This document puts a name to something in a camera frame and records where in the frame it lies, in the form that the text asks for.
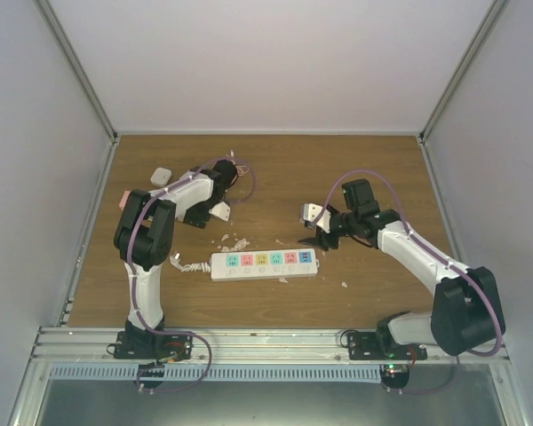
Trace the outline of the white rounded square adapter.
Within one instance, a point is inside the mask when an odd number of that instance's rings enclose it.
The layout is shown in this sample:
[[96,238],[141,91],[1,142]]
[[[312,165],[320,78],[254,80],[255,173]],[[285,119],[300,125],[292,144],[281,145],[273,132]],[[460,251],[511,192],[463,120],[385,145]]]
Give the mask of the white rounded square adapter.
[[150,177],[150,182],[156,187],[166,187],[172,178],[172,171],[166,168],[156,168]]

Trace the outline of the white power strip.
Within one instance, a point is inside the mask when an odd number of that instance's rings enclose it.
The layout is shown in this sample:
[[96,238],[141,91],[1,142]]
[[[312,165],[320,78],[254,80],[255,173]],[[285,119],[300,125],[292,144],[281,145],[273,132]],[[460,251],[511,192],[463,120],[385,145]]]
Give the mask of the white power strip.
[[214,253],[211,255],[213,281],[279,280],[312,278],[319,260],[311,248]]

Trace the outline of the pink cube socket adapter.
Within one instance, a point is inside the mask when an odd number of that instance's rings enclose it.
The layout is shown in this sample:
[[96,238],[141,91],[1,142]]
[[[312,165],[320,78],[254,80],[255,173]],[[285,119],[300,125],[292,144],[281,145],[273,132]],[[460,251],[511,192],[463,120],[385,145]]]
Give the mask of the pink cube socket adapter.
[[118,204],[119,209],[120,209],[121,211],[124,210],[125,205],[126,205],[126,202],[128,201],[128,198],[129,198],[129,196],[130,196],[130,193],[131,193],[130,191],[124,191],[124,192],[123,192],[123,195],[122,195],[122,197],[121,197],[121,200],[119,201],[119,204]]

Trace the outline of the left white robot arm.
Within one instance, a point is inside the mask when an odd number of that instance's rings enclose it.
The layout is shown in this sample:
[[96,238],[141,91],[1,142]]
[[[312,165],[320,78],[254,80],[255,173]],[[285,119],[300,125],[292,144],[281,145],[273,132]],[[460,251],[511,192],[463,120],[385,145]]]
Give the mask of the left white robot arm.
[[180,221],[203,229],[212,217],[228,220],[227,191],[238,178],[234,161],[221,158],[211,168],[196,167],[166,187],[129,193],[116,227],[114,245],[128,274],[130,311],[124,334],[140,354],[153,359],[165,347],[161,272]]

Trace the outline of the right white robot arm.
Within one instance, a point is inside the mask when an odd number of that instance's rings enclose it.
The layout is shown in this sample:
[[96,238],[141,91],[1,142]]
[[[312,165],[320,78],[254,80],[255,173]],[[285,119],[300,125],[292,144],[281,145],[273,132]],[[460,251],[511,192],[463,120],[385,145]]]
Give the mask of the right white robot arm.
[[304,244],[329,251],[350,238],[378,249],[404,266],[434,298],[429,313],[399,312],[378,322],[379,355],[396,359],[412,344],[438,346],[451,356],[497,354],[505,319],[493,272],[449,257],[419,235],[399,210],[381,209],[368,180],[346,182],[340,189],[344,212],[328,202],[302,206],[301,222],[315,231]]

